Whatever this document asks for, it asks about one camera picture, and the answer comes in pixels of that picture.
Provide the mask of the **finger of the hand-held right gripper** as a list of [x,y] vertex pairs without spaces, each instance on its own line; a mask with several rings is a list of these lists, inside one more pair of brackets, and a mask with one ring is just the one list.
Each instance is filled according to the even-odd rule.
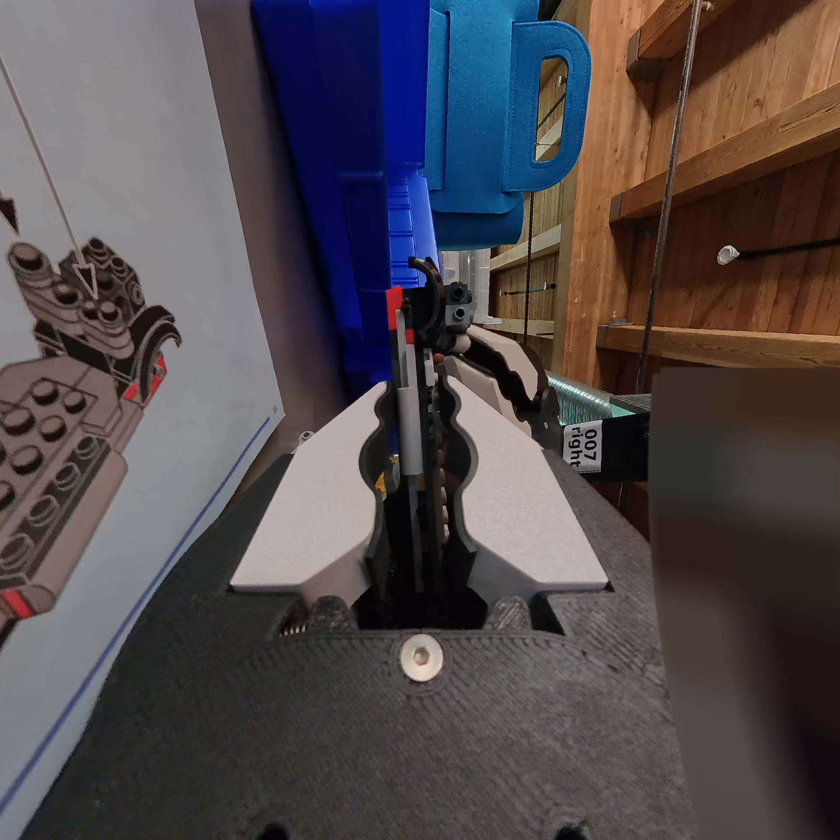
[[529,347],[499,332],[472,325],[467,330],[466,384],[499,408],[551,405],[547,372]]
[[539,415],[543,388],[538,366],[522,347],[470,346],[466,353],[452,353],[448,377],[533,436],[532,419]]

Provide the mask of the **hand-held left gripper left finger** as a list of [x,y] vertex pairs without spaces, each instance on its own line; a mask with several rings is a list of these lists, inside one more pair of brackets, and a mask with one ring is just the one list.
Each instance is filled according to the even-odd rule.
[[376,494],[361,456],[386,388],[375,384],[299,445],[230,581],[235,592],[358,599],[371,586]]

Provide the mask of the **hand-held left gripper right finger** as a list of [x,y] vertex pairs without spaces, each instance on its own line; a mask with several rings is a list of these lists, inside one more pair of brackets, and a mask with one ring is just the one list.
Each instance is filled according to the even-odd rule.
[[608,585],[543,448],[463,382],[440,382],[449,494],[444,567],[485,602]]

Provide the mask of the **grey toy brick model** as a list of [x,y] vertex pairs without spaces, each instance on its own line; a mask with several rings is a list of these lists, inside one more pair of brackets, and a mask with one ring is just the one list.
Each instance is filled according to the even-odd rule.
[[410,257],[422,284],[394,286],[385,306],[392,350],[400,485],[406,487],[411,535],[411,589],[419,595],[445,592],[449,537],[445,490],[444,423],[439,409],[438,356],[462,354],[467,330],[445,326],[445,286],[433,257]]

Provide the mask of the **blue plastic bin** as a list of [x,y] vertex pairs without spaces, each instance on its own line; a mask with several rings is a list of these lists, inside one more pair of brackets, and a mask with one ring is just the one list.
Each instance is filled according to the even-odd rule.
[[254,1],[351,399],[392,378],[386,297],[437,258],[425,163],[430,3]]

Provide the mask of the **clear plastic drawer stack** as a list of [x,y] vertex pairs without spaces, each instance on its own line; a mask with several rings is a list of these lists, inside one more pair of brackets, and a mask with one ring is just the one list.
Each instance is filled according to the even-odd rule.
[[473,322],[479,326],[501,324],[491,317],[490,248],[479,250],[439,251],[439,268],[445,284],[457,281],[467,285],[474,304]]

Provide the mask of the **blue felt bag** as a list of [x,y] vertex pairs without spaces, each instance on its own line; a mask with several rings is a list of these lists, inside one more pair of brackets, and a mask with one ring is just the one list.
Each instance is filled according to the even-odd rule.
[[[581,33],[538,20],[537,1],[433,1],[425,166],[440,250],[514,244],[524,194],[550,189],[581,153],[592,58]],[[566,69],[560,147],[538,161],[542,63]]]

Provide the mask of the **toy instruction booklet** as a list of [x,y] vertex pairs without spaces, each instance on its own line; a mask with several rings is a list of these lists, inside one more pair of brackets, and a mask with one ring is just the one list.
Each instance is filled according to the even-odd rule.
[[194,2],[2,2],[2,838],[284,406]]

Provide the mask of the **silver ventilation duct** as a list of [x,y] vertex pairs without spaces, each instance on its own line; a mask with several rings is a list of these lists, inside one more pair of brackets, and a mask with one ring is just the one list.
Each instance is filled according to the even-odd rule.
[[650,394],[615,395],[551,371],[547,377],[558,397],[561,426],[650,413]]

